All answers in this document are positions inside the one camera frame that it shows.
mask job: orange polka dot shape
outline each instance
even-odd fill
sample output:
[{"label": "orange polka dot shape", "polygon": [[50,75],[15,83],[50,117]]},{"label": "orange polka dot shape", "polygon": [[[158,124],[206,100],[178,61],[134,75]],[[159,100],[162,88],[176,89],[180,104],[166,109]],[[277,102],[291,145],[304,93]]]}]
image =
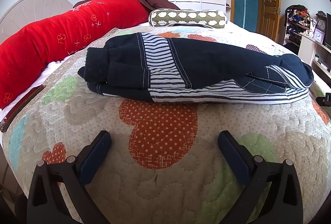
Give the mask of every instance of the orange polka dot shape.
[{"label": "orange polka dot shape", "polygon": [[198,34],[189,34],[187,38],[190,39],[196,39],[196,40],[201,40],[201,41],[208,41],[208,42],[217,42],[216,39],[211,38],[211,37],[204,37]]},{"label": "orange polka dot shape", "polygon": [[46,161],[47,164],[64,162],[66,159],[66,148],[62,142],[55,144],[53,151],[45,151],[42,155],[42,160]]},{"label": "orange polka dot shape", "polygon": [[330,121],[329,116],[327,115],[327,113],[325,113],[323,111],[323,109],[314,100],[312,100],[312,106],[314,107],[317,114],[321,117],[321,119],[323,120],[325,125],[327,125]]},{"label": "orange polka dot shape", "polygon": [[196,104],[158,104],[125,99],[120,119],[134,126],[128,147],[147,169],[164,169],[191,149],[198,130]]},{"label": "orange polka dot shape", "polygon": [[178,38],[180,37],[179,33],[172,33],[171,31],[167,31],[166,33],[160,33],[158,36],[165,37],[165,38]]}]

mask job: folded jacket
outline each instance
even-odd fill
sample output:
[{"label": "folded jacket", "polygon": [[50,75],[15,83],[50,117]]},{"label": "folded jacket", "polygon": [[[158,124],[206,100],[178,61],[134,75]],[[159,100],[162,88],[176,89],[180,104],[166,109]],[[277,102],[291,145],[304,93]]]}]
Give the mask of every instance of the folded jacket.
[{"label": "folded jacket", "polygon": [[291,103],[307,97],[313,81],[311,67],[292,54],[149,33],[88,48],[78,74],[98,94],[156,102]]}]

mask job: white headboard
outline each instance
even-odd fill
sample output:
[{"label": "white headboard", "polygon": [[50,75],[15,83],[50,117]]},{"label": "white headboard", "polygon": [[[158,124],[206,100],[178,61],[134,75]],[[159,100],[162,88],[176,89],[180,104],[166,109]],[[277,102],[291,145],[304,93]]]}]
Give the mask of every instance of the white headboard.
[{"label": "white headboard", "polygon": [[25,25],[65,13],[72,6],[68,0],[19,0],[0,19],[0,44]]}]

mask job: clock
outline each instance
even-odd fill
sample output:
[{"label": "clock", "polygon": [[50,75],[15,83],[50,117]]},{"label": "clock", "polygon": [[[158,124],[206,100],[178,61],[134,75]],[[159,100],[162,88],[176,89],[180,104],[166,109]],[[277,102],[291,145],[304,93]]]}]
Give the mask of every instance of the clock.
[{"label": "clock", "polygon": [[318,13],[316,14],[316,18],[317,18],[316,28],[322,31],[323,33],[325,33],[326,22],[327,22],[325,13],[323,13],[322,11],[318,11]]},{"label": "clock", "polygon": [[320,44],[323,44],[324,35],[325,33],[316,27],[313,39],[318,41]]}]

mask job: cylindrical pillow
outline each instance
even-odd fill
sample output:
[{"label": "cylindrical pillow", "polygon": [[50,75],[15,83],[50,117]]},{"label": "cylindrical pillow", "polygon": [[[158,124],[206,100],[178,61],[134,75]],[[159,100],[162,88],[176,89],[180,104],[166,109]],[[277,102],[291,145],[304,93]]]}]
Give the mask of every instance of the cylindrical pillow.
[{"label": "cylindrical pillow", "polygon": [[194,11],[161,8],[152,11],[148,21],[153,27],[199,24],[207,28],[224,28],[227,18],[224,12],[219,10]]},{"label": "cylindrical pillow", "polygon": [[93,0],[30,23],[0,45],[0,108],[25,91],[46,65],[88,46],[113,28],[146,22],[138,0]]}]

